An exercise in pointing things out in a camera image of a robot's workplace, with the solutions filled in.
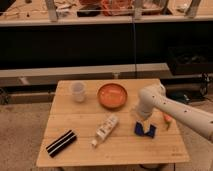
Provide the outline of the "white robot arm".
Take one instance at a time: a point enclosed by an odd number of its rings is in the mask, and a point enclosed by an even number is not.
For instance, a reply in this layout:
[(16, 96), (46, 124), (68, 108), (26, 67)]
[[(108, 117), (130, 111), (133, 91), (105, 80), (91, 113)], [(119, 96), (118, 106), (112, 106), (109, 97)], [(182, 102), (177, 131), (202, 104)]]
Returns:
[(167, 98), (161, 83), (140, 89), (138, 97), (137, 112), (144, 120), (157, 108), (213, 143), (213, 114)]

